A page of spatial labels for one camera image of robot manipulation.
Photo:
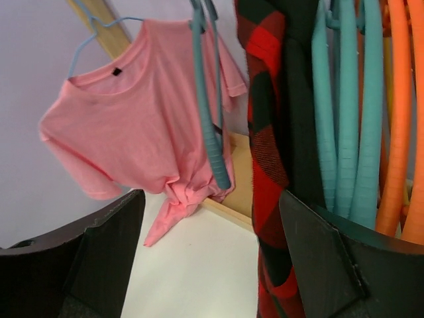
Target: pink t-shirt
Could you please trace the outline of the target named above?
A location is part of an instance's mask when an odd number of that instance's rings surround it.
[[[121,194],[118,184],[164,192],[144,242],[153,245],[206,197],[223,199],[234,188],[228,134],[224,157],[233,187],[218,188],[201,133],[189,21],[145,20],[115,61],[63,84],[40,122],[40,136],[94,199]],[[231,55],[219,39],[223,105],[246,93]],[[215,60],[211,28],[202,36],[211,114],[216,123]],[[115,68],[122,70],[113,75]]]

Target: wooden frame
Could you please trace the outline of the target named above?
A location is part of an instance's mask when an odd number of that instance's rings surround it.
[[[91,29],[84,11],[78,7],[74,0],[66,0],[86,27]],[[111,8],[104,0],[81,0],[89,12],[104,23],[116,19]],[[103,28],[97,23],[99,35],[97,41],[101,47],[114,59],[120,56],[131,43],[120,24],[110,28]],[[226,218],[227,220],[252,230],[252,158],[250,156],[249,141],[247,136],[231,133],[232,157],[235,168],[236,189],[228,195],[222,203],[206,199],[201,205],[206,209]]]

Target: blue hanger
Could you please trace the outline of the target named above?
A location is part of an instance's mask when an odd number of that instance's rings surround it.
[[[358,169],[358,41],[356,38],[356,14],[352,0],[333,0],[335,12],[328,12],[327,26],[340,29],[340,68],[335,66],[337,129],[337,183],[335,213],[348,218]]]
[[[213,5],[212,0],[204,0],[214,34],[214,49],[215,49],[215,72],[217,78],[217,112],[218,112],[218,125],[217,130],[221,131],[223,128],[223,114],[222,114],[222,92],[220,80],[220,61],[219,61],[219,48],[218,48],[218,31],[216,21],[218,14]],[[201,0],[190,0],[193,6],[193,20],[191,21],[191,30],[193,33],[193,55],[194,55],[194,70],[195,82],[197,90],[197,102],[199,103],[199,114],[201,119],[201,126],[203,131],[203,140],[206,147],[206,153],[211,165],[211,169],[217,185],[221,189],[229,189],[231,182],[229,179],[228,171],[225,166],[223,158],[223,140],[221,133],[215,132],[215,127],[212,122],[212,116],[209,108],[209,98],[207,94],[205,82],[205,70],[203,69],[203,58],[201,49],[201,35],[207,28],[205,13]]]
[[[384,94],[383,27],[377,0],[360,2],[358,22],[365,33],[364,93],[358,173],[349,219],[374,230]]]
[[[94,21],[97,21],[101,26],[103,26],[105,28],[109,28],[109,27],[111,27],[111,26],[113,26],[117,23],[120,23],[121,21],[124,21],[124,20],[136,20],[136,21],[143,21],[144,20],[144,19],[134,18],[134,17],[123,17],[123,18],[119,18],[115,21],[112,21],[109,24],[105,24],[98,17],[94,17],[90,13],[90,11],[87,9],[87,7],[80,0],[75,0],[75,2],[78,5],[78,7],[80,7],[81,10],[85,13],[85,15],[87,15],[88,22],[90,23],[90,26],[93,29],[94,33],[87,40],[82,42],[80,44],[80,46],[78,46],[78,48],[77,48],[77,50],[74,54],[74,58],[72,58],[71,66],[70,66],[69,73],[68,73],[68,78],[72,77],[72,75],[74,74],[75,66],[77,64],[77,60],[78,60],[78,57],[80,56],[82,49],[85,48],[85,46],[87,44],[89,44],[93,39],[95,39],[97,37],[97,35],[99,34],[96,26],[94,25]]]
[[[315,125],[325,205],[328,211],[333,212],[337,180],[337,153],[325,15],[325,0],[320,0],[312,36]]]

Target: black and red flannel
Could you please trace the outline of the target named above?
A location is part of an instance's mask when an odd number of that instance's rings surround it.
[[[278,200],[290,189],[306,203],[325,206],[310,61],[317,2],[235,0],[250,78],[252,221],[260,244],[258,318],[305,317]]]

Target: black garment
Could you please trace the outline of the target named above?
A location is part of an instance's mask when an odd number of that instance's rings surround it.
[[[271,2],[286,16],[287,22],[282,54],[282,114],[276,138],[290,181],[288,190],[306,204],[325,207],[315,130],[311,53],[318,0]]]

